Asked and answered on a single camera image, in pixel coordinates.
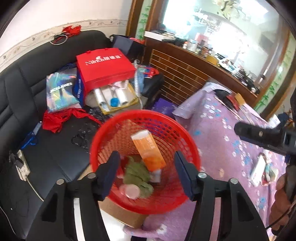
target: wooden cabinet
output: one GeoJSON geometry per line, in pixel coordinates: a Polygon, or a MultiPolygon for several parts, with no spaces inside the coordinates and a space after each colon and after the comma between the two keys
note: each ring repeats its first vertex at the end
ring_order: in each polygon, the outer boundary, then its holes
{"type": "Polygon", "coordinates": [[[210,77],[233,92],[240,93],[251,107],[257,99],[254,93],[227,71],[172,44],[146,38],[143,63],[150,64],[164,75],[163,95],[176,104],[181,104],[201,89],[210,77]]]}

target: red cloth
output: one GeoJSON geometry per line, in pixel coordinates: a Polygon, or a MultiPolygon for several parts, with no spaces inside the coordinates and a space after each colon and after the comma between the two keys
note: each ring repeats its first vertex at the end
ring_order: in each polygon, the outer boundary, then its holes
{"type": "Polygon", "coordinates": [[[135,39],[135,38],[130,38],[131,40],[138,42],[139,44],[145,44],[145,40],[140,40],[140,39],[135,39]]]}
{"type": "Polygon", "coordinates": [[[72,114],[77,118],[88,117],[91,120],[97,122],[99,125],[102,125],[99,120],[86,113],[84,109],[71,108],[53,113],[48,113],[48,111],[46,111],[43,116],[42,128],[44,130],[52,131],[53,133],[60,132],[63,123],[69,120],[72,114]]]}
{"type": "Polygon", "coordinates": [[[239,103],[237,102],[236,98],[233,95],[228,95],[226,98],[230,100],[236,111],[239,111],[239,103]]]}
{"type": "MultiPolygon", "coordinates": [[[[78,35],[80,34],[80,30],[81,30],[81,26],[77,26],[77,27],[74,27],[72,28],[72,25],[68,26],[68,27],[65,27],[62,31],[61,34],[67,34],[67,37],[70,38],[72,36],[75,36],[75,35],[78,35]]],[[[58,37],[56,38],[53,43],[56,44],[59,40],[61,40],[62,38],[64,37],[58,37]]]]}

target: basket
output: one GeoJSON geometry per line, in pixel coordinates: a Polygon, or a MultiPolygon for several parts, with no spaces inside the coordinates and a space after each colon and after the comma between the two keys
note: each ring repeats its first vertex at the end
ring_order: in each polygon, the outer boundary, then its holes
{"type": "Polygon", "coordinates": [[[153,184],[151,197],[132,200],[120,193],[120,181],[116,178],[108,197],[122,208],[136,213],[165,213],[187,200],[174,165],[175,152],[180,150],[188,162],[200,168],[200,158],[193,139],[176,121],[151,110],[131,110],[118,114],[105,122],[96,133],[91,146],[90,162],[93,171],[96,171],[114,150],[121,156],[138,154],[130,136],[145,129],[152,133],[166,162],[161,182],[153,184]]]}

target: decorative wallpaper border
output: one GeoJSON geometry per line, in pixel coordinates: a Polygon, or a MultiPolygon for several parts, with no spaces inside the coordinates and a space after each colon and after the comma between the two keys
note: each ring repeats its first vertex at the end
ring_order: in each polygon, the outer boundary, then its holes
{"type": "Polygon", "coordinates": [[[18,58],[28,53],[34,48],[49,42],[53,39],[55,34],[59,34],[64,27],[73,25],[81,25],[81,31],[87,30],[99,30],[102,31],[107,37],[112,34],[122,34],[126,33],[127,20],[119,19],[100,19],[100,20],[85,20],[73,23],[67,23],[60,26],[56,26],[42,32],[36,33],[29,38],[18,43],[7,52],[0,56],[0,72],[8,67],[12,62],[16,61],[18,58]]]}

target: orange box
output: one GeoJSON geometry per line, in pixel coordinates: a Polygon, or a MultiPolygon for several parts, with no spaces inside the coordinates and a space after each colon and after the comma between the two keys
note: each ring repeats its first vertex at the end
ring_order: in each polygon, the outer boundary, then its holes
{"type": "Polygon", "coordinates": [[[165,167],[166,163],[148,130],[139,131],[131,135],[139,154],[141,155],[148,171],[153,172],[165,167]]]}

